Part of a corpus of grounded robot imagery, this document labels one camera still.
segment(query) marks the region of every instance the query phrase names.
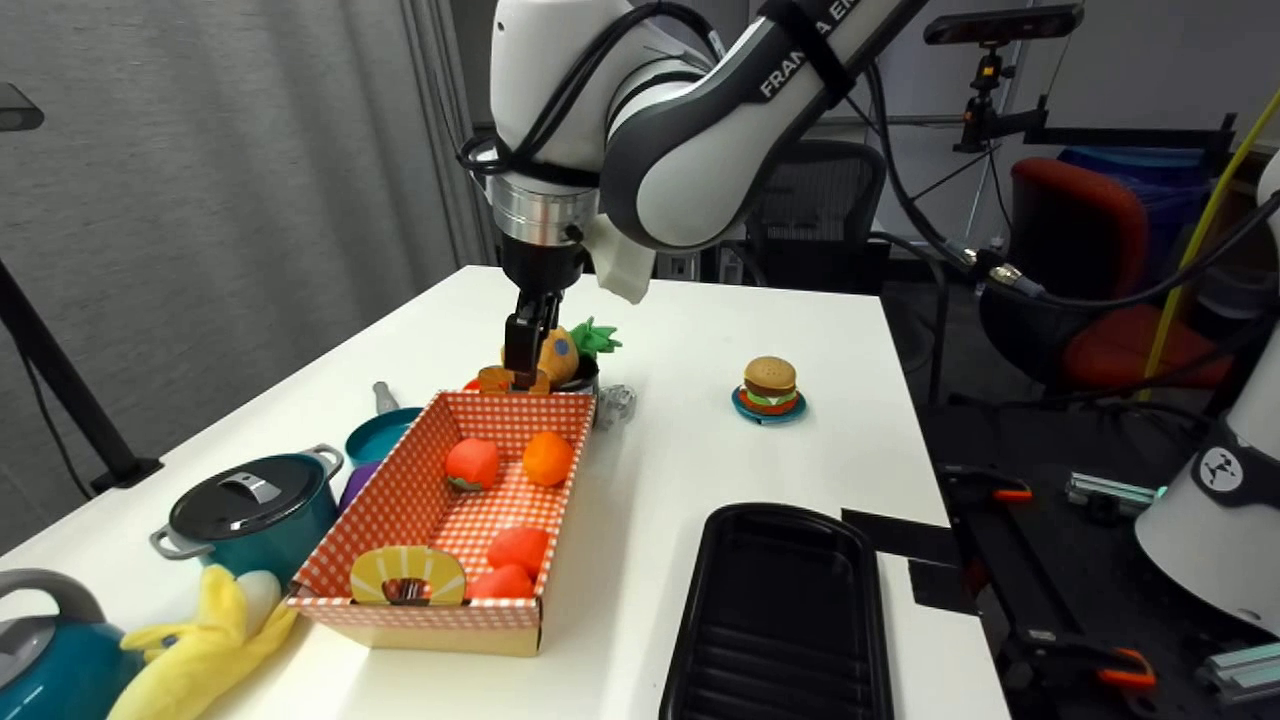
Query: cardboard box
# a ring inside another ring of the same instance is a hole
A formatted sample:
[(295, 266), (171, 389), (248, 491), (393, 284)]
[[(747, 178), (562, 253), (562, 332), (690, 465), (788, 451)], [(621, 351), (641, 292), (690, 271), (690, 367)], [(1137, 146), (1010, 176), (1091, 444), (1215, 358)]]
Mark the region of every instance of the cardboard box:
[[(359, 642), (534, 655), (542, 649), (546, 592), (556, 573), (556, 543), (593, 430), (593, 409), (593, 390), (438, 396), (292, 577), (288, 604)], [(536, 487), (524, 480), (520, 457), (534, 430), (562, 430), (576, 444), (562, 487)], [(443, 457), (463, 435), (504, 447), (510, 468), (501, 487), (461, 491), (443, 480)], [(384, 543), (430, 543), (451, 551), (469, 581), (478, 581), (487, 573), (492, 536), (520, 523), (536, 523), (552, 536), (534, 601), (469, 601), (463, 609), (352, 604), (348, 573), (359, 551)]]

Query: yellow cloth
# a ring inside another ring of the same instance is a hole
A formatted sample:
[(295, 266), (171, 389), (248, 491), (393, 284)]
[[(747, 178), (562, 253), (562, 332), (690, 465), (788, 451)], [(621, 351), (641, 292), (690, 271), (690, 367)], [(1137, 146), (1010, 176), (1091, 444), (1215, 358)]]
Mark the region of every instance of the yellow cloth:
[(272, 660), (295, 624), (295, 609), (277, 604), (266, 628), (253, 628), (244, 588), (228, 569), (202, 577), (202, 609), (190, 624), (160, 624), (123, 637), (150, 666), (120, 693), (114, 720), (195, 720), (266, 660)]

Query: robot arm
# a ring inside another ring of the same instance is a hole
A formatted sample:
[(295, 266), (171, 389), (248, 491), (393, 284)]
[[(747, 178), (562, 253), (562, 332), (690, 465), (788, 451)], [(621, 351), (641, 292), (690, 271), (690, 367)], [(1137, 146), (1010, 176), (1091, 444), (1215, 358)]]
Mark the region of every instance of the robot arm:
[(498, 130), (463, 146), (520, 286), (504, 365), (534, 378), (583, 253), (627, 301), (657, 253), (714, 248), (765, 167), (838, 104), (923, 0), (765, 0), (721, 57), (679, 2), (501, 0)]

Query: green toy vegetable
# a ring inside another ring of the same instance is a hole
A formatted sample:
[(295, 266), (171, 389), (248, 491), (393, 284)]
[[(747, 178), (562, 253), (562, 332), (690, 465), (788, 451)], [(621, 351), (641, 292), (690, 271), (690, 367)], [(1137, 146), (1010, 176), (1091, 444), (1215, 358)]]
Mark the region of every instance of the green toy vegetable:
[(576, 324), (569, 335), (572, 335), (572, 348), (576, 348), (582, 355), (606, 355), (606, 351), (626, 348), (614, 332), (617, 332), (614, 324), (597, 324), (597, 317), (589, 317), (589, 320)]

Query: red chair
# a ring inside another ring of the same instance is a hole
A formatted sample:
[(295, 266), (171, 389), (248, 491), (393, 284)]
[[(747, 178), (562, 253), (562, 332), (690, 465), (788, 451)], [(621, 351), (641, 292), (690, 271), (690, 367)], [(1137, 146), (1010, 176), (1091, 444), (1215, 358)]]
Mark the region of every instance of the red chair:
[[(1019, 158), (1010, 259), (1056, 296), (1129, 296), (1150, 266), (1150, 209), (1113, 176), (1048, 155)], [(985, 296), (979, 320), (1002, 355), (1048, 390), (1125, 390), (1144, 384), (1159, 308), (1075, 313)], [(1176, 324), (1151, 384), (1222, 389), (1231, 358), (1230, 348)]]

